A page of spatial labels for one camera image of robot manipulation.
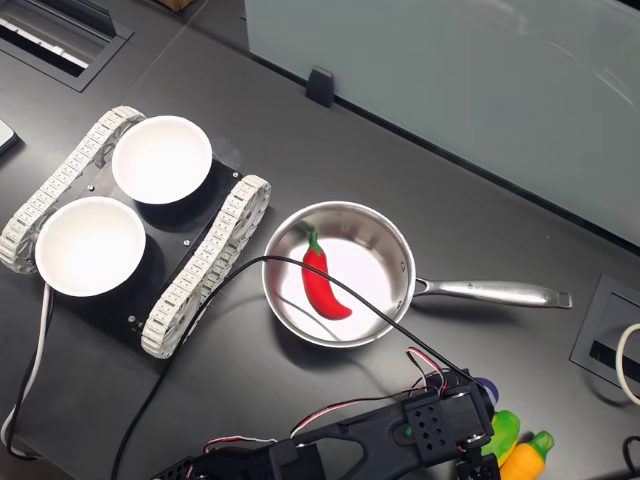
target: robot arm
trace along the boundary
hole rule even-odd
[[[447,389],[443,398],[429,391],[260,449],[212,450],[189,461],[189,479],[325,480],[315,442],[333,438],[357,442],[363,450],[340,480],[394,480],[456,459],[460,479],[499,480],[495,456],[480,453],[493,435],[492,414],[475,383]],[[154,478],[168,479],[169,470]]]

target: toy chili pepper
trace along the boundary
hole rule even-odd
[[[309,235],[309,250],[302,259],[311,267],[327,273],[327,257],[318,245],[318,233]],[[302,283],[309,302],[317,312],[330,320],[342,320],[351,315],[351,309],[342,305],[333,295],[329,280],[310,270],[302,269]]]
[[[500,467],[502,480],[535,480],[544,468],[547,453],[553,447],[549,432],[540,432],[533,440],[518,445]]]

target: stainless steel saucepan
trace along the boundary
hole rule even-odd
[[[411,299],[421,295],[449,295],[523,307],[571,307],[568,293],[527,283],[417,278],[411,249],[400,231],[383,215],[356,203],[325,202],[298,211],[276,230],[265,254],[302,260],[313,230],[318,232],[318,241],[327,256],[329,274],[396,323],[402,320]],[[393,328],[333,284],[338,301],[353,313],[344,320],[324,318],[309,303],[300,267],[296,265],[267,262],[262,281],[276,316],[309,342],[355,347],[372,342]],[[418,292],[416,282],[424,287]]]

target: red chili pepper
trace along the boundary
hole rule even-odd
[[[311,232],[309,235],[309,250],[305,253],[302,261],[327,273],[327,257],[318,245],[317,232]],[[304,283],[304,290],[309,302],[323,317],[330,320],[342,320],[351,315],[351,309],[336,300],[331,290],[331,284],[326,278],[311,270],[302,269],[302,283]]]

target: frosted glass partition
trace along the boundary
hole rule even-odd
[[[252,53],[640,245],[640,14],[607,0],[245,0]]]

